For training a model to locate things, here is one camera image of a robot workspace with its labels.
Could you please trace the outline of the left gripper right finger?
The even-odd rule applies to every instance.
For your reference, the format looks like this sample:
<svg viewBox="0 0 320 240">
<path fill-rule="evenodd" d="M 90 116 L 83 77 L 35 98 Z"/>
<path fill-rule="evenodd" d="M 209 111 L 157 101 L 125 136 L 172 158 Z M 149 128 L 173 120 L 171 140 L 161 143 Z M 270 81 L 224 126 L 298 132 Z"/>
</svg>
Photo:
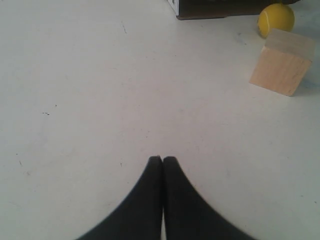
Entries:
<svg viewBox="0 0 320 240">
<path fill-rule="evenodd" d="M 168 240 L 252 240 L 195 190 L 178 160 L 163 159 L 165 235 Z"/>
</svg>

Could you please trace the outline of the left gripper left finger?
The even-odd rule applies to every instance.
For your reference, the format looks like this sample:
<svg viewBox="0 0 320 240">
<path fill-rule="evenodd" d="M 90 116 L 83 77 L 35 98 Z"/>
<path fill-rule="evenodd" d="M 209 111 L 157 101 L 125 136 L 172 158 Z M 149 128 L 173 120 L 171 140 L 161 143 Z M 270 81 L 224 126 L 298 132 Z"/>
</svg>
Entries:
<svg viewBox="0 0 320 240">
<path fill-rule="evenodd" d="M 152 156 L 126 198 L 80 240 L 160 240 L 163 218 L 163 162 Z"/>
</svg>

